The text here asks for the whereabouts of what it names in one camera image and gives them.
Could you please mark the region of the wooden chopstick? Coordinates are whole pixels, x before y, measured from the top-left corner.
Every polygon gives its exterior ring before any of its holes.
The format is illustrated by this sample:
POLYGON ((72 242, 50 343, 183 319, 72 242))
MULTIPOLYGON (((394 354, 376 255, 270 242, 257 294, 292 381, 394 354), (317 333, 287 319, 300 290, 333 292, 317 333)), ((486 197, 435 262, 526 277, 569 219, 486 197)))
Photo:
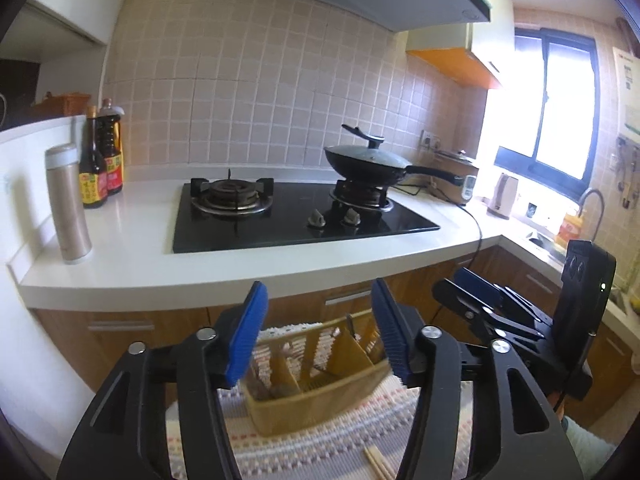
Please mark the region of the wooden chopstick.
POLYGON ((392 480, 392 474, 384 464, 383 456, 376 446, 368 446, 363 453, 379 479, 392 480))
POLYGON ((375 460, 375 463, 378 464, 378 468, 381 469, 384 478, 395 480, 396 472, 393 470, 392 466, 390 466, 390 463, 386 460, 386 457, 380 452, 380 450, 375 445, 372 445, 369 448, 369 452, 375 460))

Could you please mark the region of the wooden lower cabinets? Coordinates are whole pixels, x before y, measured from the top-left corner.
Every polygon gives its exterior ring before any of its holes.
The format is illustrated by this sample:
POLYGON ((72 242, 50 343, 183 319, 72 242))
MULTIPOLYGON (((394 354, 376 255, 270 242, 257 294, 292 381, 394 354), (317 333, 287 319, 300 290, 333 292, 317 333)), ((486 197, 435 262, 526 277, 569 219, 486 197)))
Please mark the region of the wooden lower cabinets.
MULTIPOLYGON (((476 338, 469 326, 432 297, 437 281, 464 266, 488 282, 510 287, 547 314, 555 310, 559 286, 499 246, 483 249, 478 256, 465 255, 396 274, 386 283, 395 299, 418 308, 424 321, 461 341, 473 342, 476 338)), ((326 322, 359 312, 369 304, 368 290, 367 283, 360 283, 273 299, 265 324, 326 322)), ((214 324, 221 311, 220 307, 149 312, 38 309, 35 317, 79 377, 96 390, 130 342, 142 340, 152 347, 175 344, 214 324)), ((630 345, 602 325, 588 354, 593 385, 584 400, 565 402, 568 416, 605 440, 620 441, 639 411, 639 377, 631 368, 631 358, 630 345)))

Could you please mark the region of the white electric kettle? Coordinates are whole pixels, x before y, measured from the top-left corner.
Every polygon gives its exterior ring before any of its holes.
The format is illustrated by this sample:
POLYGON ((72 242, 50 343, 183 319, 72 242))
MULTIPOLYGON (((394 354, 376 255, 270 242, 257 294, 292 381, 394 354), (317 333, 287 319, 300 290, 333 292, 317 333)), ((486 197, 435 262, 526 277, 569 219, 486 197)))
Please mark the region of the white electric kettle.
POLYGON ((509 219, 518 194, 518 178, 505 174, 499 177, 494 195, 488 204, 488 211, 497 217, 509 219))

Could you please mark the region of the brown rice cooker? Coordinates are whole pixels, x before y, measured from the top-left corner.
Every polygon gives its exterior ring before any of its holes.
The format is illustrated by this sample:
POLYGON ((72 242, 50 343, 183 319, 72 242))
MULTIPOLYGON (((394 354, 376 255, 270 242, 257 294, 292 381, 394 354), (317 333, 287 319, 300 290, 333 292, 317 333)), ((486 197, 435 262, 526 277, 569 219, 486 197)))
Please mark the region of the brown rice cooker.
POLYGON ((442 192, 448 193, 451 192, 462 192, 465 190, 468 194, 472 194, 475 188, 475 183, 477 179, 478 172, 480 168, 478 168, 477 163, 474 159, 469 158, 466 155, 447 152, 447 151, 436 151, 433 160, 434 167, 437 169, 449 171, 452 174, 456 174, 462 178, 466 178, 467 176, 471 177, 469 182, 466 182, 462 185, 461 188, 454 186, 453 184, 432 177, 432 187, 439 188, 442 192))

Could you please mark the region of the dark framed window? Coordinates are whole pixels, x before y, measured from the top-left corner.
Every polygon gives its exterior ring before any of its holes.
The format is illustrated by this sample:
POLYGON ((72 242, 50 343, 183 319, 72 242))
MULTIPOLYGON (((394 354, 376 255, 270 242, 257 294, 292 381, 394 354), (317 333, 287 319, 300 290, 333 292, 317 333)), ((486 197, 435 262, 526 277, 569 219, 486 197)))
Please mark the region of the dark framed window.
POLYGON ((588 188, 600 122, 596 40, 519 28, 499 88, 495 165, 578 200, 588 188))

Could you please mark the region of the black wok with lid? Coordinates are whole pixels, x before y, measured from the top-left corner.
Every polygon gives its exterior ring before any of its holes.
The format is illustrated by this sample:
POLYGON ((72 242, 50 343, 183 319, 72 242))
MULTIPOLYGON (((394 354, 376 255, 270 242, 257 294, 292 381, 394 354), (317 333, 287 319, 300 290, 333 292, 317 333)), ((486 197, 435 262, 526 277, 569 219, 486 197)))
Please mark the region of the black wok with lid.
POLYGON ((326 160, 347 181, 370 188, 389 188, 418 174, 439 178, 455 186, 465 184, 465 176, 437 168, 411 165, 400 155, 383 151, 382 136, 374 136, 346 124, 342 128, 367 142, 367 145, 334 145, 324 148, 326 160))

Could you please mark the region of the yellow utensil holder basket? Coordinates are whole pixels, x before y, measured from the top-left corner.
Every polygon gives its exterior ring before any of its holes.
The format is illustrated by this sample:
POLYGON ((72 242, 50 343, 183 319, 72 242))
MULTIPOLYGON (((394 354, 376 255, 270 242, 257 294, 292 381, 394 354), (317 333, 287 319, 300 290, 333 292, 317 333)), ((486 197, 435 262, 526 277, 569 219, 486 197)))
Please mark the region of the yellow utensil holder basket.
POLYGON ((240 381, 258 434, 317 426, 367 399, 390 374, 370 310, 259 338, 240 381))

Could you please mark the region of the black gas stove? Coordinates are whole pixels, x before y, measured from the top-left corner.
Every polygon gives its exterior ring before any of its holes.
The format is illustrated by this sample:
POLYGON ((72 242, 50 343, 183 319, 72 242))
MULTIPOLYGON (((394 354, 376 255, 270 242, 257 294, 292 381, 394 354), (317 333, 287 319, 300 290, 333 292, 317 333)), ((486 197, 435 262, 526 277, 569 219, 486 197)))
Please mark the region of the black gas stove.
POLYGON ((336 192, 345 186, 344 181, 193 178, 182 188, 172 251, 222 252, 439 229, 435 222, 388 198, 384 188, 373 192, 371 208, 342 203, 336 192))

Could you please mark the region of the orange upper cabinet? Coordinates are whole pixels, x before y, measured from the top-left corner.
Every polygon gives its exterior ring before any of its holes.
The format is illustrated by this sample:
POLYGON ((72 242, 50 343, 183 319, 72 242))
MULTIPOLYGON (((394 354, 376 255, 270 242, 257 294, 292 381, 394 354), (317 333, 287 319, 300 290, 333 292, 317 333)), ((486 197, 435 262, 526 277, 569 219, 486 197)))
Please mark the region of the orange upper cabinet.
POLYGON ((490 20, 428 26, 408 32, 406 51, 462 86, 495 89, 514 52, 512 0, 486 0, 490 20))

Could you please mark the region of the silver thermos bottle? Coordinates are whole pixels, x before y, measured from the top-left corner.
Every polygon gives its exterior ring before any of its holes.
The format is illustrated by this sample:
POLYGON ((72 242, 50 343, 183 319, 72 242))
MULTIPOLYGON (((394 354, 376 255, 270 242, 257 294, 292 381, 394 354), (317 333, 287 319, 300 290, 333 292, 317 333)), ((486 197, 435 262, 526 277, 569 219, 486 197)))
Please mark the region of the silver thermos bottle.
POLYGON ((92 251, 79 187, 77 146, 66 143, 44 153, 51 216, 66 263, 78 263, 92 251))

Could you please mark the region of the dark soy sauce bottle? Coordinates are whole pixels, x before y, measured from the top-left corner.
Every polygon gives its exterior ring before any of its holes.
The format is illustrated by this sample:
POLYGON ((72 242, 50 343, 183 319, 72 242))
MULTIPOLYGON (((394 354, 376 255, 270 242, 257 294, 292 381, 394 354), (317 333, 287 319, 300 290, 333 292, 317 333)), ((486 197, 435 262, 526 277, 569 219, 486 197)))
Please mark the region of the dark soy sauce bottle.
POLYGON ((103 206, 108 199, 106 162, 96 145, 98 118, 96 106, 86 109, 86 124, 82 130, 79 159, 79 185, 82 206, 94 209, 103 206))

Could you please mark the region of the large oil sauce bottle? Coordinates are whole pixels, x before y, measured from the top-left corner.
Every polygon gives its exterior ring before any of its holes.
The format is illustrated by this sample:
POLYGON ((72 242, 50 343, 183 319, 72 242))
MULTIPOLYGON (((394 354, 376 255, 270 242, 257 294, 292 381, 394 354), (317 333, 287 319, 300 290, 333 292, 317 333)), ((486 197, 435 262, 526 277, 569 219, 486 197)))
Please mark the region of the large oil sauce bottle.
POLYGON ((122 159, 122 132, 120 123, 124 111, 110 98, 102 101, 98 114, 98 144, 106 163, 107 192, 118 194, 124 186, 124 160, 122 159))

